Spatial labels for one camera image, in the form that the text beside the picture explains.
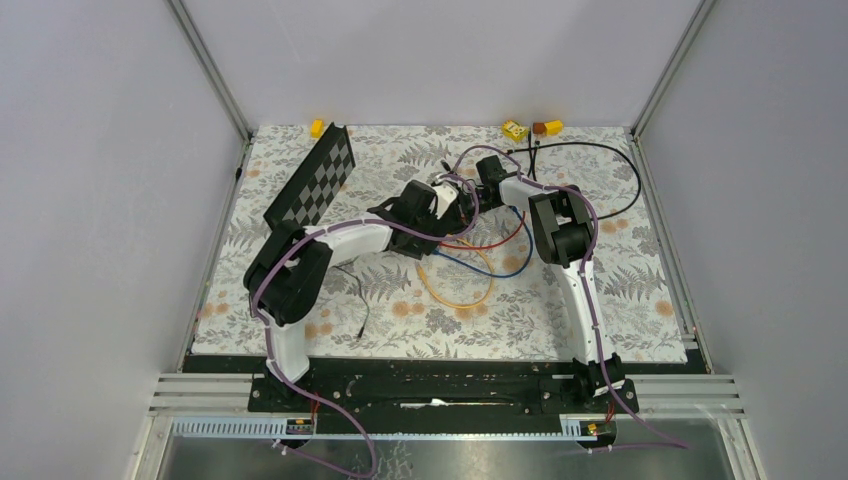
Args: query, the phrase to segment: yellow block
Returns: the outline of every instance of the yellow block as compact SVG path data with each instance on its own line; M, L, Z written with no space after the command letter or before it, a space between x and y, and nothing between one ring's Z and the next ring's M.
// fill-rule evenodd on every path
M562 121L554 120L553 122L545 123L545 135L556 135L562 131Z
M530 130L527 127L523 127L512 120L504 123L501 126L501 130L504 132L504 135L515 140L516 142L520 142L524 140L524 137L530 133Z
M322 133L324 133L324 120L318 119L312 122L312 128L309 129L312 138L321 138Z

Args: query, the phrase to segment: gray wall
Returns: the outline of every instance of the gray wall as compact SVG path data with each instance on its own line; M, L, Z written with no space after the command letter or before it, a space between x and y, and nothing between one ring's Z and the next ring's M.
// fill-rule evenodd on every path
M120 478L238 148L164 2L2 2L0 478Z
M719 2L644 137L770 478L844 478L848 3Z
M698 0L186 3L254 126L619 126L635 121Z

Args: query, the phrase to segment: floral tablecloth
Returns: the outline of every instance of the floral tablecloth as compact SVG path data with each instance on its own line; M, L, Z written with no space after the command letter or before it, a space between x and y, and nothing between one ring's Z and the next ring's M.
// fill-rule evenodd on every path
M453 163L467 147L488 144L516 148L499 127L350 126L356 168L324 214L322 223L352 218L398 194L409 180L430 181L440 160ZM621 128L566 128L543 143L584 140L628 152ZM263 126L245 167L226 240L198 312L192 352L262 354L262 328L250 318L242 276L269 235L262 213L314 145L305 126ZM470 154L460 173L476 178L474 163L488 155ZM516 154L525 166L527 153ZM540 150L539 180L575 184L599 213L623 208L636 181L629 167L609 151L592 147ZM494 243L518 226L501 208L481 216L469 240ZM639 200L626 213L601 222L595 272L601 309L610 336L626 362L683 362L685 351L669 298L656 237ZM525 232L489 250L496 272L511 273L524 263ZM444 250L486 268L473 252ZM346 266L359 277L370 306L365 334L356 334L366 316L354 278L327 273L315 308L306 317L307 351L312 356L413 357L459 359L570 360L574 332L550 268L534 253L520 275L495 280L494 290L473 309L435 301L416 272L418 262L394 253L367 255ZM474 303L489 280L445 258L425 257L421 265L446 300Z

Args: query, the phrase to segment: black cable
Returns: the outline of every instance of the black cable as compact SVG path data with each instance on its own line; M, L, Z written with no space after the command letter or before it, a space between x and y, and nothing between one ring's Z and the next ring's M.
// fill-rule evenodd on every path
M365 320L362 321L362 327L359 329L359 333L356 334L356 339L361 340L362 334L365 333L365 324L368 323L368 317L371 316L371 307L368 306L368 301L365 300L365 295L363 295L363 293L362 293L362 280L360 280L359 277L357 277L356 275L354 275L354 274L348 272L347 270L343 269L339 265L335 265L335 266L333 266L333 268L344 273L345 275L349 275L354 280L356 280L356 285L359 288L359 298L360 298L360 300L362 300L362 303L365 304L365 312L366 312L365 313Z
M537 149L533 148L533 132L527 132L527 153L530 155L530 168L527 169L527 175L538 182L536 179L536 153Z
M564 146L568 146L568 145L584 145L584 146L587 146L587 147L598 147L598 148L603 148L603 149L609 150L611 152L615 152L615 153L618 154L618 156L623 158L625 162L627 162L627 165L629 165L630 169L633 170L633 174L636 175L636 195L633 196L633 199L630 200L630 203L628 203L626 207L624 207L623 209L621 209L621 210L619 210L615 213L609 213L607 215L602 215L602 216L598 217L598 220L606 220L608 218L612 218L612 217L615 217L617 215L621 215L622 213L630 210L630 208L633 205L636 204L636 201L639 200L639 196L642 194L642 176L639 175L639 170L636 169L636 165L633 164L633 161L631 161L630 158L627 155L624 154L624 152L622 152L621 150L619 150L615 147L610 147L609 145L604 145L602 143L573 141L573 142L548 143L546 145L538 145L537 144L535 147L531 144L530 147L528 147L528 148L519 148L519 149L516 149L516 150L507 150L506 153L513 154L513 153L518 153L518 152L533 152L533 151L538 152L538 150L540 148L564 147ZM531 168L531 171L535 171L535 166L536 166L535 157L533 156L532 153L530 155L531 155L530 156L530 168Z

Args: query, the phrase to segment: checkerboard calibration board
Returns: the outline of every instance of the checkerboard calibration board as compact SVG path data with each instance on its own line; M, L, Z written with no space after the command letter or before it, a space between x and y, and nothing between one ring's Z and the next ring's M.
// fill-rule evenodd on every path
M317 225L355 166L347 128L330 124L268 207L268 226L274 229L283 220Z

